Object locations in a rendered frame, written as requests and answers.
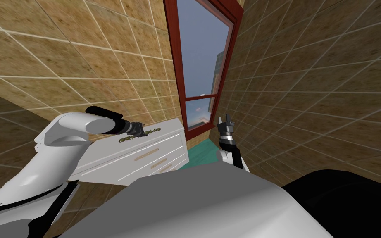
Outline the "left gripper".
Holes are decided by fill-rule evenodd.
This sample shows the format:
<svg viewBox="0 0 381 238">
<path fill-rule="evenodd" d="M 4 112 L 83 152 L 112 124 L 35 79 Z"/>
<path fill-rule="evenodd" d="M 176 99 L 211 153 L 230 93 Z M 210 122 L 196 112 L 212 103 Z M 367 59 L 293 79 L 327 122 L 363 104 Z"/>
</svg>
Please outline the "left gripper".
<svg viewBox="0 0 381 238">
<path fill-rule="evenodd" d="M 130 130 L 129 135 L 134 137 L 144 137 L 145 132 L 143 130 L 143 123 L 140 122 L 131 122 L 130 123 Z"/>
</svg>

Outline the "teal floor mat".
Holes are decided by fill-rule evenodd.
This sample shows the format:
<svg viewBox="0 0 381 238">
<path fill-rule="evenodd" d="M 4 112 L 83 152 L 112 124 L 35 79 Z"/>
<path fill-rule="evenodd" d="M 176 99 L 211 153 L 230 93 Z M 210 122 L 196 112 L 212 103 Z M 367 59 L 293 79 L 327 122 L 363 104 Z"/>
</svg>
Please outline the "teal floor mat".
<svg viewBox="0 0 381 238">
<path fill-rule="evenodd" d="M 218 161 L 217 151 L 219 148 L 208 138 L 188 150 L 189 163 L 179 170 L 196 167 Z"/>
</svg>

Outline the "red framed window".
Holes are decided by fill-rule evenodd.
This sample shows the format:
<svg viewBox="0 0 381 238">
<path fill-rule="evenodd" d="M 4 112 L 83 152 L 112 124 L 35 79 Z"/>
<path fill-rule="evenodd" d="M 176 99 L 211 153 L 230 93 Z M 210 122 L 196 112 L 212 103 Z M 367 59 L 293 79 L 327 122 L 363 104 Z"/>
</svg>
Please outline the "red framed window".
<svg viewBox="0 0 381 238">
<path fill-rule="evenodd" d="M 186 140 L 208 133 L 243 16 L 238 0 L 163 0 Z"/>
</svg>

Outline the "white drawer front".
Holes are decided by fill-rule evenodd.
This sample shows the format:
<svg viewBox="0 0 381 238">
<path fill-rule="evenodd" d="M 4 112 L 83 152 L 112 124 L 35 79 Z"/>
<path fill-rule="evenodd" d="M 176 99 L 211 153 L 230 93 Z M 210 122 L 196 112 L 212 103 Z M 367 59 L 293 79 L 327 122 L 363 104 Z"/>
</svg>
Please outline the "white drawer front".
<svg viewBox="0 0 381 238">
<path fill-rule="evenodd" d="M 154 169 L 151 169 L 151 165 L 156 163 L 157 161 L 167 158 L 167 161 L 164 163 L 160 164 L 159 166 L 155 167 Z M 177 148 L 173 150 L 172 152 L 167 153 L 165 156 L 159 157 L 155 161 L 151 162 L 148 165 L 145 165 L 139 169 L 134 169 L 132 172 L 128 173 L 127 175 L 121 177 L 119 180 L 116 181 L 115 184 L 117 185 L 122 185 L 122 186 L 128 186 L 131 183 L 133 183 L 135 180 L 141 178 L 141 177 L 146 177 L 154 174 L 159 174 L 159 170 L 170 163 L 173 163 L 175 167 L 178 165 L 180 162 L 186 160 L 186 155 L 185 155 L 185 150 L 183 147 Z"/>
<path fill-rule="evenodd" d="M 186 145 L 183 143 L 181 135 L 175 134 L 173 136 L 169 136 L 156 141 L 147 147 L 133 151 L 127 155 L 115 156 L 113 159 L 110 159 L 105 163 L 80 172 L 78 174 L 79 179 L 82 181 L 88 181 L 90 183 L 115 184 L 117 180 L 132 172 L 132 170 L 139 169 L 145 165 L 148 165 L 159 157 L 165 156 L 167 153 L 172 152 L 177 148 L 183 147 L 185 150 L 186 160 L 180 162 L 178 165 L 172 168 L 174 169 L 188 162 L 187 150 L 185 146 Z M 137 156 L 143 154 L 149 148 L 159 148 L 159 151 L 138 161 L 134 160 Z"/>
</svg>

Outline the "white dresser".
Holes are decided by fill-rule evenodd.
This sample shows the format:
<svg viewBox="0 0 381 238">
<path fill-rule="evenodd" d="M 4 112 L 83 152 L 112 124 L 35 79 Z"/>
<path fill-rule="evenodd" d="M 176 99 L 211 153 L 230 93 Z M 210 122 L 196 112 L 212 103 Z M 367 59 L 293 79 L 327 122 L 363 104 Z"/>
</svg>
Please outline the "white dresser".
<svg viewBox="0 0 381 238">
<path fill-rule="evenodd" d="M 80 172 L 83 172 L 94 166 L 105 163 L 108 160 L 113 159 L 115 156 L 127 155 L 133 151 L 136 151 L 140 148 L 147 147 L 155 143 L 156 141 L 159 141 L 169 136 L 173 136 L 175 134 L 180 134 L 183 140 L 183 143 L 185 143 L 186 145 L 184 127 L 179 119 L 174 118 L 168 121 L 163 121 L 157 124 L 145 126 L 143 129 L 144 131 L 149 131 L 152 129 L 156 129 L 158 127 L 161 128 L 161 130 L 158 132 L 151 133 L 150 135 L 145 137 L 139 137 L 139 138 L 134 138 L 133 140 L 124 141 L 122 143 L 119 143 L 118 140 L 121 138 L 127 137 L 128 135 L 126 134 L 115 135 L 115 136 L 110 136 L 110 137 L 106 137 L 106 138 L 95 141 L 94 143 L 91 144 L 91 146 L 87 149 L 83 157 L 80 159 L 77 165 L 77 168 L 69 177 L 69 180 L 82 181 L 79 179 L 79 175 L 78 175 Z M 174 168 L 170 171 L 177 170 L 181 168 L 182 166 Z"/>
</svg>

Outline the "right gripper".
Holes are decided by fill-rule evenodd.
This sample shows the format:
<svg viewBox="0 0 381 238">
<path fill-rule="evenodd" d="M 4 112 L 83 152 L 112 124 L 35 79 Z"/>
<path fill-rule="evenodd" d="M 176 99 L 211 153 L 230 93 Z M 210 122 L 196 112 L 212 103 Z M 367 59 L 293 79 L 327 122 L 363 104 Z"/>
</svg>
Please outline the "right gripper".
<svg viewBox="0 0 381 238">
<path fill-rule="evenodd" d="M 231 122 L 231 116 L 229 114 L 226 114 L 226 122 L 222 122 L 221 117 L 218 117 L 217 129 L 220 134 L 234 132 L 234 123 Z"/>
</svg>

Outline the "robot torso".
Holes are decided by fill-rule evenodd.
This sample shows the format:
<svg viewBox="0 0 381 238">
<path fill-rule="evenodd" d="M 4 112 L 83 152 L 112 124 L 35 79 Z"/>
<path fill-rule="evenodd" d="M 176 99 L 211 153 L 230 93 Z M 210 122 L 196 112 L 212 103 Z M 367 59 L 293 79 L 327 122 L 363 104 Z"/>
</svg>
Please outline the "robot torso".
<svg viewBox="0 0 381 238">
<path fill-rule="evenodd" d="M 214 162 L 142 177 L 59 238 L 333 238 L 272 182 Z"/>
</svg>

